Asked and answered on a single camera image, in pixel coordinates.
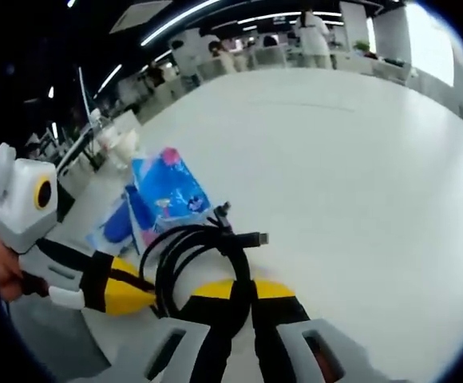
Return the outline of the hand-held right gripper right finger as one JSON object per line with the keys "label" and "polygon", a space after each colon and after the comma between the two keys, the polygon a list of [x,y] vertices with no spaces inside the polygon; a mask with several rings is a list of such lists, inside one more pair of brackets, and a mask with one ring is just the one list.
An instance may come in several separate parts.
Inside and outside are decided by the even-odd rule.
{"label": "hand-held right gripper right finger", "polygon": [[265,382],[380,382],[358,343],[324,319],[311,319],[295,293],[256,281],[251,303],[255,353]]}

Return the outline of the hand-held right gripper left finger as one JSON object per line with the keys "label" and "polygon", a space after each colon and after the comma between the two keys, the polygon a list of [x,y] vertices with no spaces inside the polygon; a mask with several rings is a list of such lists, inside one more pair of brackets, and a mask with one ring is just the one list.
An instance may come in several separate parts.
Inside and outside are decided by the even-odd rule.
{"label": "hand-held right gripper left finger", "polygon": [[161,318],[125,343],[114,382],[220,382],[232,339],[246,322],[252,281],[210,282],[192,293],[180,318]]}

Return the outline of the person's left hand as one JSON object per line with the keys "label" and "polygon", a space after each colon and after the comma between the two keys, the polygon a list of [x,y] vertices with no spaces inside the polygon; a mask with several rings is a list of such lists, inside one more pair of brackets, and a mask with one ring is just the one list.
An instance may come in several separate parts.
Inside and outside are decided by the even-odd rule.
{"label": "person's left hand", "polygon": [[42,278],[24,272],[18,254],[0,239],[0,297],[5,302],[13,302],[23,295],[48,295],[48,285]]}

